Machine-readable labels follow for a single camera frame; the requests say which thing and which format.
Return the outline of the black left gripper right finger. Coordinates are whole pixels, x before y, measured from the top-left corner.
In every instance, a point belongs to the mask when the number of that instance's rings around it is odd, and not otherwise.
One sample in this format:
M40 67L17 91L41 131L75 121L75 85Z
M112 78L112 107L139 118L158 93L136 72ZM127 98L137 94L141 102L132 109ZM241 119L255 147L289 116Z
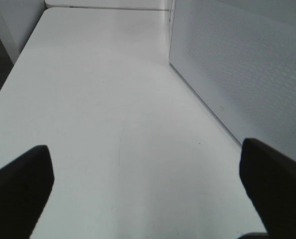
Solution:
M239 176L272 239L296 239L296 161L267 144L243 141Z

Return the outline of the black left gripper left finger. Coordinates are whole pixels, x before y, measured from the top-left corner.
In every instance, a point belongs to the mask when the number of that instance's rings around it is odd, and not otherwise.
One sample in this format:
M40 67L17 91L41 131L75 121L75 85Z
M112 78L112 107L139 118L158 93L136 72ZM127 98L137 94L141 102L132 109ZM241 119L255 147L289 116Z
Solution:
M0 239L30 238L54 181L46 145L33 147L0 169Z

